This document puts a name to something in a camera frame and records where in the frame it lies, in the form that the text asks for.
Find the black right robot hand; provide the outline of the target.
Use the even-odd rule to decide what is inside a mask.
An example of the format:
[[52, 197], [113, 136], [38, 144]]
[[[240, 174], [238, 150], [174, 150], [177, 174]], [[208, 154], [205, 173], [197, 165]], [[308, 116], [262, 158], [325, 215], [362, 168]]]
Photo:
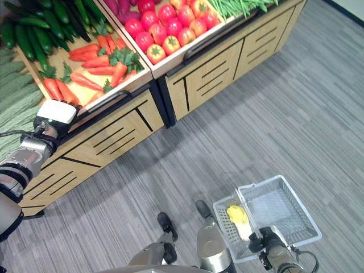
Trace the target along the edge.
[[283, 242], [279, 238], [279, 236], [273, 232], [270, 226], [263, 227], [259, 229], [261, 236], [257, 236], [256, 232], [253, 232], [249, 236], [249, 245], [248, 248], [252, 253], [259, 253], [263, 249], [266, 250], [266, 253], [275, 247], [275, 246], [284, 246]]

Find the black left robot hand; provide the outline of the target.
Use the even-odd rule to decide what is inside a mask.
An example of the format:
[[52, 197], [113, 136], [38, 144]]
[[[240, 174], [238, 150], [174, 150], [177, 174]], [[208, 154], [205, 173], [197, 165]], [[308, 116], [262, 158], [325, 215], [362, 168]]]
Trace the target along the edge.
[[71, 128], [79, 110], [79, 105], [72, 105], [57, 100], [47, 100], [39, 108], [33, 126], [37, 128], [42, 122], [46, 122], [57, 131], [58, 136], [65, 135]]

